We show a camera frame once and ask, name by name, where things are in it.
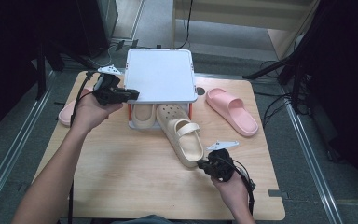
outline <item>gray floor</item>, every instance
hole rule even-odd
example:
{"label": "gray floor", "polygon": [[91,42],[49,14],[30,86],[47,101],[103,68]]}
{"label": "gray floor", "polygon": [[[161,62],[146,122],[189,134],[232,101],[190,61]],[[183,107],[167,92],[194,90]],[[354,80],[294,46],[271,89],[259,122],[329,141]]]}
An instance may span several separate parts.
{"label": "gray floor", "polygon": [[[171,45],[171,19],[172,13],[169,11],[172,5],[171,1],[166,0],[145,0],[134,39],[139,39],[138,46],[153,48],[161,45],[167,48]],[[182,45],[185,39],[185,30],[183,21],[176,22],[175,46]],[[185,49],[190,49],[194,53],[194,60],[198,60],[202,55],[210,54],[217,56],[229,56],[234,58],[219,58],[223,70],[211,69],[210,65],[200,64],[195,66],[196,73],[208,71],[208,73],[223,74],[227,71],[233,76],[225,78],[241,78],[241,69],[232,69],[224,60],[237,60],[236,63],[249,61],[275,61],[277,57],[270,43],[268,32],[265,29],[229,26],[222,24],[212,24],[204,22],[190,23],[189,45]],[[121,53],[112,53],[112,62],[122,67],[122,58],[117,61],[115,55]],[[96,62],[105,63],[109,61],[106,55],[96,59]],[[14,213],[18,202],[24,191],[33,178],[38,161],[43,156],[43,148],[37,146],[46,146],[49,136],[57,122],[57,114],[62,106],[56,102],[65,102],[68,91],[74,82],[79,67],[66,66],[63,73],[57,73],[54,82],[56,85],[51,88],[51,95],[46,102],[45,109],[41,112],[33,131],[25,142],[22,153],[13,167],[13,171],[8,177],[2,191],[0,192],[0,223],[8,223]],[[276,79],[263,77],[253,81],[254,91],[282,94],[282,87],[277,84]],[[36,88],[32,88],[28,94],[16,105],[10,114],[2,120],[0,124],[0,161],[5,157],[7,148],[10,147],[21,125],[26,120],[29,111],[34,106],[34,97]],[[260,116],[263,115],[270,103],[275,99],[271,96],[255,95]],[[265,127],[265,134],[268,141],[268,148],[274,165],[278,184],[282,192],[283,204],[285,207],[286,217],[276,223],[358,223],[358,171],[350,164],[332,163],[326,156],[324,142],[316,131],[313,120],[309,116],[295,116],[298,119],[304,131],[306,132],[308,147],[314,156],[315,161],[310,163],[306,155],[306,150],[302,146],[303,140],[297,129],[293,125],[290,109],[283,109],[270,120]],[[321,168],[323,180],[326,181],[331,196],[340,219],[331,221],[328,209],[326,208],[323,196],[325,192],[318,189],[317,180],[311,170],[310,164],[318,165]],[[89,219],[77,219],[76,223],[89,223]],[[195,221],[185,221],[186,223],[195,223]],[[270,221],[257,221],[257,223],[275,223]]]}

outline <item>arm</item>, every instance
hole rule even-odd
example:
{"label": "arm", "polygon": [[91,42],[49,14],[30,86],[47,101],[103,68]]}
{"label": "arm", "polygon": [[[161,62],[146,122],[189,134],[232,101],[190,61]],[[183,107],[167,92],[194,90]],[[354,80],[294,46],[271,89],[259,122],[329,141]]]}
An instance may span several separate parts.
{"label": "arm", "polygon": [[222,182],[213,177],[211,179],[235,220],[239,224],[255,223],[249,211],[248,190],[243,184],[241,176],[234,172],[228,182]]}
{"label": "arm", "polygon": [[87,134],[123,105],[101,106],[93,95],[77,107],[74,124],[54,156],[29,187],[12,223],[56,223],[67,205],[80,151]]}

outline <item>pink slide sandal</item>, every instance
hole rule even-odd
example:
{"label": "pink slide sandal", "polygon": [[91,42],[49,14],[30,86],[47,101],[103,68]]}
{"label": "pink slide sandal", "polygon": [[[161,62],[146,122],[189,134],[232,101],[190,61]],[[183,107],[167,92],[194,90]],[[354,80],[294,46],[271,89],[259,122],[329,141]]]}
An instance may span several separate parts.
{"label": "pink slide sandal", "polygon": [[257,133],[258,125],[243,105],[242,99],[219,89],[211,89],[206,94],[206,102],[243,136]]}
{"label": "pink slide sandal", "polygon": [[[93,87],[87,87],[83,89],[81,92],[81,96],[86,95],[87,93],[91,92],[93,90]],[[65,126],[71,126],[71,116],[74,113],[74,107],[75,107],[75,101],[72,101],[68,105],[66,105],[63,110],[58,115],[58,119],[61,124]]]}

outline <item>person's right arm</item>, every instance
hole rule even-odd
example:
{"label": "person's right arm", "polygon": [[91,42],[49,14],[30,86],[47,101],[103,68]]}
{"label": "person's right arm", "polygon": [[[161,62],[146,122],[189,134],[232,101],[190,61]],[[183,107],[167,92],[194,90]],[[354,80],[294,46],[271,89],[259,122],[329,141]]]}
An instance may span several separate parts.
{"label": "person's right arm", "polygon": [[211,177],[211,180],[220,191],[223,202],[239,224],[255,223],[249,211],[248,190],[237,172],[234,172],[228,182],[213,177]]}

